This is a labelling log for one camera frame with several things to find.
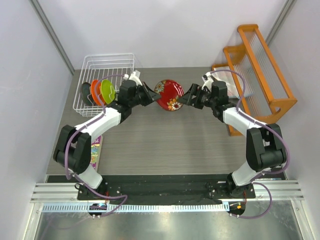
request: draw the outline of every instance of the red plate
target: red plate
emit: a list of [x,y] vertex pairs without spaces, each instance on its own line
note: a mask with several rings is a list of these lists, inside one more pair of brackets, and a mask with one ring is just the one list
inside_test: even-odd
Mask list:
[[173,80],[162,80],[155,86],[154,91],[161,95],[156,102],[167,111],[179,110],[183,104],[178,102],[178,98],[185,94],[182,86]]

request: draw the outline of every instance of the wooden rack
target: wooden rack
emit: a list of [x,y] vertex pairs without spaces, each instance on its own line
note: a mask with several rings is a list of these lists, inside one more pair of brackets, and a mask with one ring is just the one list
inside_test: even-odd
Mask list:
[[[242,100],[242,110],[257,120],[267,124],[276,123],[296,102],[282,72],[268,48],[258,25],[240,25],[237,28],[242,44],[223,49],[226,63],[214,64],[212,70],[229,67],[240,73],[252,95]],[[236,74],[232,73],[236,89],[241,95],[242,85]],[[230,136],[240,132],[228,125]]]

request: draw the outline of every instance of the white vent strip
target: white vent strip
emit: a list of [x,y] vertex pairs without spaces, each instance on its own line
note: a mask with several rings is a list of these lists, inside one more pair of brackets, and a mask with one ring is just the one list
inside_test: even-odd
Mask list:
[[[89,212],[92,203],[45,203],[43,213],[83,213]],[[107,212],[117,205],[109,204]],[[122,205],[117,213],[180,213],[180,212],[224,212],[229,211],[229,203],[219,205]],[[91,213],[99,213],[101,210],[90,210]]]

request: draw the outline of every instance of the green plate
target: green plate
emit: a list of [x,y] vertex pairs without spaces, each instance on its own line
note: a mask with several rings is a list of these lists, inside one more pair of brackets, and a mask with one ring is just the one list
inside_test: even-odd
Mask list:
[[109,80],[103,80],[101,82],[100,91],[106,104],[110,104],[115,100],[116,90]]

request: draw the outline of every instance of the red-orange plate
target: red-orange plate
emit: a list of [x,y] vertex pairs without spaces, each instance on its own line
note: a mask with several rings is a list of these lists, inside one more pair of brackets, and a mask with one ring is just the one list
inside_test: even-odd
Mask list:
[[[97,82],[98,82],[98,79],[95,79],[95,80],[92,81],[90,90],[91,90],[91,95],[92,95],[92,98],[93,98],[94,102],[96,104],[98,104],[98,106],[101,106],[100,101],[98,99],[98,96],[95,94],[95,87],[97,85]],[[103,104],[106,104],[104,98],[102,97],[102,94],[101,94],[101,91],[100,91],[100,86],[101,86],[101,82],[99,82],[98,86],[96,87],[96,93],[99,95],[99,98],[101,99]]]
[[178,102],[178,98],[185,94],[182,86],[176,81],[167,79],[158,82],[154,91],[161,95],[161,98],[156,102],[167,111],[179,110],[183,104]]

